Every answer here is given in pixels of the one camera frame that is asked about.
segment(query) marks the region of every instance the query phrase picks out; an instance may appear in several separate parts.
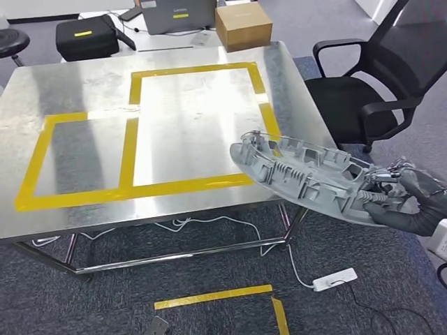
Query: laptop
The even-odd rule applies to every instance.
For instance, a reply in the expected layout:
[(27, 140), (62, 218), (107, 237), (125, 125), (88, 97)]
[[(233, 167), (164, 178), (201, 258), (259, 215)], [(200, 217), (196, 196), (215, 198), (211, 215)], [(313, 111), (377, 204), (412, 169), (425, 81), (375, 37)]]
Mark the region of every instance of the laptop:
[(216, 0), (141, 0), (151, 35), (208, 29), (215, 26)]

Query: mesh chair back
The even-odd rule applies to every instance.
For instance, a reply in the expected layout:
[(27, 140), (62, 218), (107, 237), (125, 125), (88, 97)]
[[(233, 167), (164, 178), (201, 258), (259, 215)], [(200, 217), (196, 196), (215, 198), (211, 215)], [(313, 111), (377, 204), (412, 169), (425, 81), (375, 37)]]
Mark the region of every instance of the mesh chair back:
[(396, 98), (424, 95), (447, 70), (447, 0), (397, 0), (359, 65)]

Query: gloved hand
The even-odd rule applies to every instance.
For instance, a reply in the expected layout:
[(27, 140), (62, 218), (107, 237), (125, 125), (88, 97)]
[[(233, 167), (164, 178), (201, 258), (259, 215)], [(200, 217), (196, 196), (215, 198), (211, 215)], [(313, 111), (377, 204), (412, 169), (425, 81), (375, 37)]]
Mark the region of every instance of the gloved hand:
[(416, 169), (414, 165), (403, 167), (399, 172), (401, 177), (399, 182), (409, 195), (418, 200), (418, 213), (387, 211), (373, 202), (365, 204), (365, 210), (376, 223), (420, 236), (432, 236), (440, 220), (447, 218), (445, 183), (427, 171)]

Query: stainless steel table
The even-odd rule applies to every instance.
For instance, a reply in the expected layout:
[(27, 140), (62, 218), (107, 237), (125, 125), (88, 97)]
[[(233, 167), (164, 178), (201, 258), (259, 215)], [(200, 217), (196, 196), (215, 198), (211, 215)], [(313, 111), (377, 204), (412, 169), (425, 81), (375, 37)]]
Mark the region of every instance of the stainless steel table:
[[(69, 274), (260, 245), (284, 237), (76, 269), (77, 233), (279, 201), (233, 164), (260, 129), (335, 147), (283, 43), (17, 68), (0, 99), (0, 241)], [(297, 224), (304, 214), (296, 217)], [(24, 243), (72, 234), (55, 260)]]

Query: black case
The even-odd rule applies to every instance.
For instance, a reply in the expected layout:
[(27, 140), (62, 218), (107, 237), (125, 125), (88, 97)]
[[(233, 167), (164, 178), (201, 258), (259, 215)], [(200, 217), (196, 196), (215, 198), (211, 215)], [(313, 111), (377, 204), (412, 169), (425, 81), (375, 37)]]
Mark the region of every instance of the black case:
[(105, 58), (119, 51), (116, 28), (108, 15), (57, 24), (56, 47), (66, 61)]

